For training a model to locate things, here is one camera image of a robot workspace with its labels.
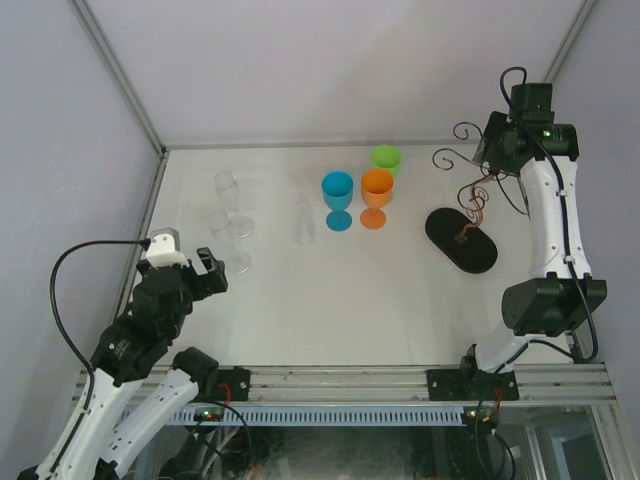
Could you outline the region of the blue plastic wine glass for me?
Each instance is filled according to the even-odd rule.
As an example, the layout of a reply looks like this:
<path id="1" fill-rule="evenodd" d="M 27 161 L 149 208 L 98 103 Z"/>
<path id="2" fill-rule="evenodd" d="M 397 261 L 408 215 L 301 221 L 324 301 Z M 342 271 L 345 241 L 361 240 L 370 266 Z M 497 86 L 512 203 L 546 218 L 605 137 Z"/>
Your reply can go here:
<path id="1" fill-rule="evenodd" d="M 347 211 L 353 199 L 354 182 L 352 177 L 343 171 L 328 173 L 322 180 L 323 199 L 330 212 L 326 216 L 327 227 L 335 232 L 348 230 L 352 225 L 352 217 Z"/>

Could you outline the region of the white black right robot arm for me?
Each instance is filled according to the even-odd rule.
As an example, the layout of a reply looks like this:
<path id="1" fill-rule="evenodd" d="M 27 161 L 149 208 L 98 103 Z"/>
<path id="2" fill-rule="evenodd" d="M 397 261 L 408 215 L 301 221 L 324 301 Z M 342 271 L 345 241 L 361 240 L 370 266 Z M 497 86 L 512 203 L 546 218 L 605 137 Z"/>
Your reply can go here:
<path id="1" fill-rule="evenodd" d="M 528 206 L 532 256 L 528 280 L 505 290 L 502 322 L 472 346 L 459 374 L 461 391 L 480 401 L 503 391 L 530 345 L 551 346 L 582 323 L 592 325 L 607 284 L 593 277 L 581 239 L 576 179 L 579 148 L 571 124 L 558 124 L 549 83 L 523 81 L 501 90 L 507 113 L 490 115 L 475 160 L 516 177 Z"/>

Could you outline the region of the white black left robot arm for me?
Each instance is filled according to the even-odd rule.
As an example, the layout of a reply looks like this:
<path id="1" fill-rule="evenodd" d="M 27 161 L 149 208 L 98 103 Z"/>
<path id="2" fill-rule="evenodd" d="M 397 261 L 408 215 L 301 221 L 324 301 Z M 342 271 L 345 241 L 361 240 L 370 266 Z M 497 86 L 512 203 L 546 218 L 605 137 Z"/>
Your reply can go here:
<path id="1" fill-rule="evenodd" d="M 206 400 L 219 387 L 219 364 L 190 347 L 179 352 L 159 388 L 124 423 L 118 420 L 179 336 L 196 302 L 228 289 L 225 264 L 207 247 L 196 253 L 199 274 L 177 248 L 160 253 L 151 239 L 124 311 L 101 334 L 90 358 L 80 400 L 51 452 L 20 472 L 22 479 L 119 479 L 169 417 L 193 399 Z"/>

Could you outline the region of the clear upside-down glass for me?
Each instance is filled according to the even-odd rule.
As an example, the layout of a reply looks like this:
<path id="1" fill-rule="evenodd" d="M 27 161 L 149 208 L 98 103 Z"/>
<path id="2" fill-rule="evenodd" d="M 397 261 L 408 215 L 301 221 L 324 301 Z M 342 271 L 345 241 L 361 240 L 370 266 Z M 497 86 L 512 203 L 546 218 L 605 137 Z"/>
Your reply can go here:
<path id="1" fill-rule="evenodd" d="M 300 246 L 308 246 L 315 242 L 315 223 L 313 211 L 305 202 L 299 202 L 294 207 L 292 223 L 292 239 Z"/>

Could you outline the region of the green plastic wine glass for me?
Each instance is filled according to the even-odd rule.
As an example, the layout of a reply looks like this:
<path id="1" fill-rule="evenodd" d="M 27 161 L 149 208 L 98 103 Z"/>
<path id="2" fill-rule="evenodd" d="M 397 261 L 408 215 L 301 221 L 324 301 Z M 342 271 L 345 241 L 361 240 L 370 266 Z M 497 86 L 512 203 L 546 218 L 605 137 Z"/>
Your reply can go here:
<path id="1" fill-rule="evenodd" d="M 389 179 L 396 178 L 402 164 L 402 153 L 394 146 L 379 145 L 371 151 L 370 160 L 373 170 L 384 170 L 387 172 L 386 176 L 383 176 L 381 173 L 373 175 L 371 185 L 376 187 L 376 192 L 380 193 L 382 186 L 389 187 L 395 185 L 395 182 L 390 182 Z"/>

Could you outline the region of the orange plastic wine glass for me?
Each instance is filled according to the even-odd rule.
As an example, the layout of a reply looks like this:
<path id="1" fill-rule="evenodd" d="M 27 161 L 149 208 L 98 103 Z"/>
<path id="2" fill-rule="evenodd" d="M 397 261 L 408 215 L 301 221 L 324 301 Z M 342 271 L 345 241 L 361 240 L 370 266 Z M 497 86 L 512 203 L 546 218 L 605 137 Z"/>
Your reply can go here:
<path id="1" fill-rule="evenodd" d="M 377 230 L 385 225 L 383 208 L 391 200 L 393 187 L 394 178 L 384 169 L 372 169 L 362 176 L 361 196 L 366 209 L 360 214 L 360 222 L 365 228 Z"/>

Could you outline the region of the clear champagne flute front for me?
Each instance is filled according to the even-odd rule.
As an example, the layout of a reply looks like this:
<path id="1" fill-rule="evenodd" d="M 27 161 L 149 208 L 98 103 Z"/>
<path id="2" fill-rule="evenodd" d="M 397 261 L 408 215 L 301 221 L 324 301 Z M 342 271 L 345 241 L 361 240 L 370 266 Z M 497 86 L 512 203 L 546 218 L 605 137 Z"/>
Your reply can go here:
<path id="1" fill-rule="evenodd" d="M 207 227 L 216 244 L 223 249 L 226 268 L 234 274 L 243 274 L 251 267 L 250 255 L 240 249 L 230 215 L 217 210 L 207 217 Z"/>

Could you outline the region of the clear champagne flute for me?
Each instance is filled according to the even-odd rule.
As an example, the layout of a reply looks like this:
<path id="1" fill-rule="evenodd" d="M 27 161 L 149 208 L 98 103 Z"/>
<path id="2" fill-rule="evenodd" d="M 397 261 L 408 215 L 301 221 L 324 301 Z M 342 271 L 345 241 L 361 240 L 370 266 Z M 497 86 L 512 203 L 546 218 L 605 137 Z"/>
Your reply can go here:
<path id="1" fill-rule="evenodd" d="M 236 177 L 228 171 L 219 172 L 214 176 L 214 187 L 227 209 L 234 233 L 239 238 L 246 238 L 254 231 L 253 221 L 239 210 L 239 187 Z"/>
<path id="2" fill-rule="evenodd" d="M 250 255 L 240 249 L 230 215 L 217 210 L 207 217 L 207 227 L 216 244 L 223 249 L 226 268 L 234 274 L 243 274 L 251 267 Z"/>

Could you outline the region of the clear champagne flute back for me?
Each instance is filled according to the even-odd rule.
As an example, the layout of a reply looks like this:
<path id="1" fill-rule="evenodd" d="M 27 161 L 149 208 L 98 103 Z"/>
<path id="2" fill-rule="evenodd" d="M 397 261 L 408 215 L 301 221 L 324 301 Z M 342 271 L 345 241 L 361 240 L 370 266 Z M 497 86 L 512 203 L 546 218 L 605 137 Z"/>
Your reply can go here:
<path id="1" fill-rule="evenodd" d="M 254 231 L 253 221 L 239 210 L 239 187 L 236 177 L 228 171 L 219 172 L 214 176 L 214 187 L 227 209 L 234 233 L 239 238 L 246 238 Z"/>

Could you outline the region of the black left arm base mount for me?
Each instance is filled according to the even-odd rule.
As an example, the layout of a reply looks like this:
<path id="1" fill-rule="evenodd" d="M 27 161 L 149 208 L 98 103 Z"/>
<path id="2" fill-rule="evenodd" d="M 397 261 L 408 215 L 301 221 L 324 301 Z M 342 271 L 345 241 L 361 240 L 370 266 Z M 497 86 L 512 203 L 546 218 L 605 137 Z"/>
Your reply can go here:
<path id="1" fill-rule="evenodd" d="M 207 386 L 196 399 L 202 402 L 246 402 L 251 388 L 251 372 L 242 367 L 224 368 L 218 371 L 216 382 Z"/>

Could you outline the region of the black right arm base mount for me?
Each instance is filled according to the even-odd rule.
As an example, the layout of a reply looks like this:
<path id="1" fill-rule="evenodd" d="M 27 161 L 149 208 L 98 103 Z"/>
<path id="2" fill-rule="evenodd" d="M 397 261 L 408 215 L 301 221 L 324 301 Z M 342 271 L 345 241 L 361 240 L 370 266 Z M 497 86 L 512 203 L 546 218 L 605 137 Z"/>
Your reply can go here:
<path id="1" fill-rule="evenodd" d="M 514 372 L 489 374 L 479 371 L 469 376 L 461 369 L 429 369 L 426 379 L 431 401 L 496 400 L 497 391 L 502 400 L 520 399 Z"/>

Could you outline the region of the aluminium front frame rail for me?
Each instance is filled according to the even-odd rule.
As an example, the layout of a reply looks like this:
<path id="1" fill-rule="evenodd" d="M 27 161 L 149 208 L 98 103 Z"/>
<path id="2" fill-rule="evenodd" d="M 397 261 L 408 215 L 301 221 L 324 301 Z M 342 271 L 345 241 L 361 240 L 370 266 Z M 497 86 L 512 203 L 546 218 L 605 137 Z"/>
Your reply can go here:
<path id="1" fill-rule="evenodd" d="M 495 398 L 494 389 L 454 386 L 429 366 L 249 366 L 214 394 L 234 404 L 445 404 Z M 616 395 L 601 364 L 517 365 L 501 387 L 505 404 L 573 406 L 614 404 Z"/>

